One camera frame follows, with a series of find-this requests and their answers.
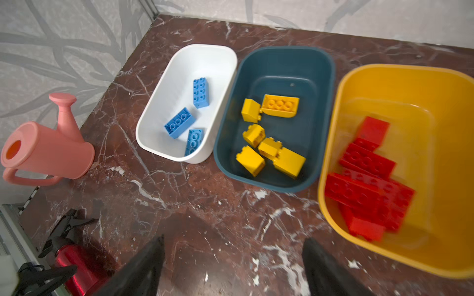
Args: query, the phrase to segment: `red lego brick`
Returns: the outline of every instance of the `red lego brick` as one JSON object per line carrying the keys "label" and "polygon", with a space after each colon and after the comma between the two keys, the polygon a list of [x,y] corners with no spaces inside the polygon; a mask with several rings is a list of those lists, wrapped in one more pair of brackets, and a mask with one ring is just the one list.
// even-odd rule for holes
{"label": "red lego brick", "polygon": [[388,122],[366,117],[355,136],[354,143],[373,152],[382,145],[389,126]]}
{"label": "red lego brick", "polygon": [[340,174],[328,175],[324,193],[327,197],[368,215],[375,215],[380,206],[380,194],[377,187]]}
{"label": "red lego brick", "polygon": [[339,163],[348,169],[373,177],[388,179],[396,163],[354,143],[349,144]]}
{"label": "red lego brick", "polygon": [[385,232],[383,225],[370,221],[369,218],[365,218],[343,204],[339,204],[339,210],[351,235],[360,235],[369,242],[379,242],[382,239],[383,233]]}
{"label": "red lego brick", "polygon": [[381,193],[380,204],[370,219],[384,225],[387,231],[398,232],[415,191],[392,179],[386,181],[349,169],[344,169],[343,174],[367,185],[377,186]]}

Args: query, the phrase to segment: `toy block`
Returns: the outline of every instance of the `toy block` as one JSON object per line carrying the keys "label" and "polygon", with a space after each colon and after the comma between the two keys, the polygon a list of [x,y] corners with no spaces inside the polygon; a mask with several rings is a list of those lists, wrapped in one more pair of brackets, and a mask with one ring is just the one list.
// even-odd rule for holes
{"label": "toy block", "polygon": [[275,141],[273,138],[266,138],[258,146],[258,152],[266,158],[273,160],[282,146],[282,142]]}
{"label": "toy block", "polygon": [[271,116],[294,117],[298,111],[300,98],[265,95],[262,112]]}
{"label": "toy block", "polygon": [[192,82],[193,104],[196,108],[209,106],[209,84],[207,79],[201,77]]}
{"label": "toy block", "polygon": [[373,152],[382,145],[389,126],[388,122],[366,117],[355,136],[354,144]]}
{"label": "toy block", "polygon": [[251,125],[242,135],[250,146],[257,148],[260,142],[265,139],[265,130],[259,125]]}
{"label": "toy block", "polygon": [[339,163],[345,168],[382,179],[387,179],[396,165],[395,162],[354,143],[349,144]]}
{"label": "toy block", "polygon": [[374,215],[381,200],[377,187],[336,173],[328,174],[324,193],[327,197],[366,215]]}
{"label": "toy block", "polygon": [[204,134],[202,129],[190,129],[188,134],[188,142],[186,144],[186,152],[184,156],[188,156],[189,154],[196,151],[196,149],[201,145],[202,139],[204,138]]}
{"label": "toy block", "polygon": [[383,225],[370,221],[343,204],[339,204],[339,210],[351,235],[360,235],[369,242],[379,242],[382,239],[385,231]]}
{"label": "toy block", "polygon": [[258,155],[250,146],[242,148],[242,152],[237,154],[236,159],[254,177],[256,177],[265,166],[264,158]]}
{"label": "toy block", "polygon": [[260,104],[252,99],[245,99],[241,113],[246,122],[258,123],[258,121],[262,120],[262,117],[260,116],[262,113],[260,110]]}
{"label": "toy block", "polygon": [[173,119],[171,119],[167,124],[164,125],[164,128],[168,134],[176,139],[181,135],[186,129],[188,129],[196,119],[189,113],[188,109],[183,108]]}
{"label": "toy block", "polygon": [[273,166],[282,173],[296,179],[306,158],[283,147],[273,159]]}
{"label": "toy block", "polygon": [[343,174],[365,184],[377,186],[381,193],[380,205],[370,218],[384,225],[387,231],[398,232],[415,191],[392,179],[387,181],[349,169],[344,169]]}

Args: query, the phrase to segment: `watering can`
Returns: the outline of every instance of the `watering can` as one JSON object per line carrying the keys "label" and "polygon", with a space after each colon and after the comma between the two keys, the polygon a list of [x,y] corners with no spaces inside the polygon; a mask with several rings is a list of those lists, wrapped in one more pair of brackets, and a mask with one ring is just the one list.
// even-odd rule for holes
{"label": "watering can", "polygon": [[[94,161],[94,147],[85,142],[71,105],[77,100],[67,93],[49,95],[59,107],[57,129],[29,121],[8,137],[1,151],[1,164],[6,167],[3,178],[12,184],[27,186],[54,185],[61,178],[82,177]],[[16,176],[18,170],[53,175],[51,179],[30,179]]]}

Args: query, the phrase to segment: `dark blue bin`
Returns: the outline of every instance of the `dark blue bin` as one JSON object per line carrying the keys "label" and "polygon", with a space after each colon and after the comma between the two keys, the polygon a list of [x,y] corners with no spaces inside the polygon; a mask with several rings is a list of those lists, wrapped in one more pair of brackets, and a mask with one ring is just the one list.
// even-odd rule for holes
{"label": "dark blue bin", "polygon": [[[324,159],[334,79],[334,62],[317,48],[275,46],[249,54],[237,71],[214,146],[221,171],[236,180],[279,192],[297,192],[311,185],[319,177]],[[240,114],[244,99],[262,104],[265,94],[300,98],[295,117],[262,114],[258,123],[266,137],[306,157],[296,179],[277,171],[265,157],[265,167],[256,177],[236,160],[236,154],[247,145],[242,133],[252,125]]]}

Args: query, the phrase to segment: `yellow bin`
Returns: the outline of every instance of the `yellow bin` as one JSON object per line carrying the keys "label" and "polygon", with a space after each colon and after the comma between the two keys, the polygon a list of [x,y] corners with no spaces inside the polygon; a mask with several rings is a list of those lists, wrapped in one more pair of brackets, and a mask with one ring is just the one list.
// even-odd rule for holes
{"label": "yellow bin", "polygon": [[[474,79],[432,67],[372,64],[339,84],[319,180],[319,204],[347,240],[446,278],[474,277]],[[366,116],[390,122],[376,153],[397,163],[393,179],[416,190],[400,232],[381,242],[351,236],[324,196],[329,172]]]}

